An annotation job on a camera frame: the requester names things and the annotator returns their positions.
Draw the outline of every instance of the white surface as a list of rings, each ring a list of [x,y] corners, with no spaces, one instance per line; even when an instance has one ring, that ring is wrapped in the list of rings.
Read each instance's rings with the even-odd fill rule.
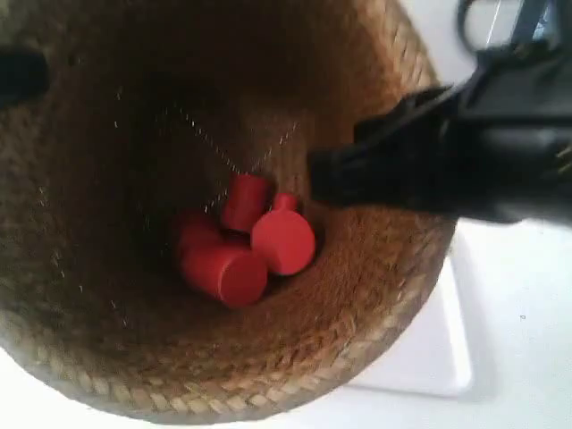
[[[460,251],[453,246],[431,297],[409,328],[349,387],[438,396],[457,396],[471,387],[473,371],[451,263],[463,258]]]
[[[443,79],[466,77],[472,65],[452,33],[455,1],[404,3]],[[466,395],[442,400],[342,387],[288,414],[225,427],[572,427],[572,231],[542,223],[463,222],[456,243],[466,255],[454,261],[454,269],[475,370],[474,387]],[[153,427],[63,400],[2,353],[0,380],[1,427]]]

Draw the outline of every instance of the black object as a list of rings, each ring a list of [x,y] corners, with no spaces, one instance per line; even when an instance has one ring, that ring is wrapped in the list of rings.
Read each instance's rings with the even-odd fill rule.
[[[546,41],[478,53],[459,88],[406,97],[309,154],[314,199],[495,222],[572,222],[572,57]]]
[[[37,97],[48,87],[47,62],[41,53],[0,47],[0,109]]]

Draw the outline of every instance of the red rubber stopper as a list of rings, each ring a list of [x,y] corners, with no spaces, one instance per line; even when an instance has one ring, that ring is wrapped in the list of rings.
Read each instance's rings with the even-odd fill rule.
[[[234,244],[190,248],[181,260],[181,271],[189,284],[229,308],[259,300],[268,278],[264,259]]]
[[[221,223],[225,228],[250,233],[266,211],[270,182],[252,174],[238,174],[232,179],[229,196],[223,207]]]
[[[190,248],[203,248],[221,244],[221,235],[216,222],[204,213],[186,211],[175,216],[172,223],[172,235],[177,261]]]
[[[298,208],[298,199],[294,194],[289,192],[278,192],[273,200],[273,210],[291,210],[295,212]]]
[[[250,235],[250,247],[265,259],[272,273],[279,275],[299,273],[312,262],[315,253],[312,227],[290,209],[298,205],[295,197],[292,204],[290,196],[278,194],[274,206],[284,208],[273,209],[262,216]]]

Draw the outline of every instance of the woven basket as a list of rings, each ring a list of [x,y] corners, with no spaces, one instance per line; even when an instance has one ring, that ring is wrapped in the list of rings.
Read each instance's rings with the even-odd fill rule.
[[[345,383],[408,326],[454,222],[320,206],[305,161],[435,83],[396,0],[1,5],[2,42],[52,74],[0,115],[0,344],[28,372],[120,415],[256,419]],[[249,171],[302,196],[321,249],[230,311],[173,273],[163,225],[215,214]]]

